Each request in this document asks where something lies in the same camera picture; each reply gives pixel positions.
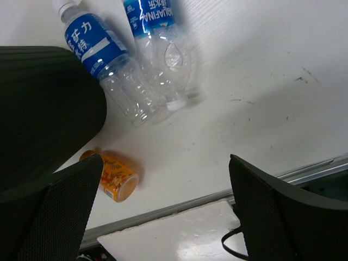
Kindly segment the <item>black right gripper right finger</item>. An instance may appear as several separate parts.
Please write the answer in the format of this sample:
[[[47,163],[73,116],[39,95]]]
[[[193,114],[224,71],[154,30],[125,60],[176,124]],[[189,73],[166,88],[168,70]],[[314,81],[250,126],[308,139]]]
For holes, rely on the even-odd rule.
[[[238,228],[247,254],[241,260],[347,260],[347,202],[274,177],[236,155],[229,177]]]

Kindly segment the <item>blue label clear bottle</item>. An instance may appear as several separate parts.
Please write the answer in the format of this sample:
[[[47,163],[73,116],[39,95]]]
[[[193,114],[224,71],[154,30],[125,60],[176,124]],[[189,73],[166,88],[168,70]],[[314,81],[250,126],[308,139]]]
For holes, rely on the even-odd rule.
[[[101,17],[75,1],[53,1],[52,5],[65,25],[68,47],[134,126],[160,123],[174,114]]]

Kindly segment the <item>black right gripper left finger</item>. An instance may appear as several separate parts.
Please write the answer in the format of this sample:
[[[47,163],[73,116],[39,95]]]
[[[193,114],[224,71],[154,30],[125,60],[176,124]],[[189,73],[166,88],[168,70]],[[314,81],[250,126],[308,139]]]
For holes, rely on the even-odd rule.
[[[95,154],[1,193],[1,260],[75,260],[103,170]]]

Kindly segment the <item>Aquafina clear plastic bottle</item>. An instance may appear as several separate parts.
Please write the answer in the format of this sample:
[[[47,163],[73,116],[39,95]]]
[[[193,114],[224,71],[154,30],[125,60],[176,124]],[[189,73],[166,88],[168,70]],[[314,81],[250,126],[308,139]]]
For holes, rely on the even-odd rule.
[[[123,1],[142,71],[169,111],[184,108],[191,54],[170,1]]]

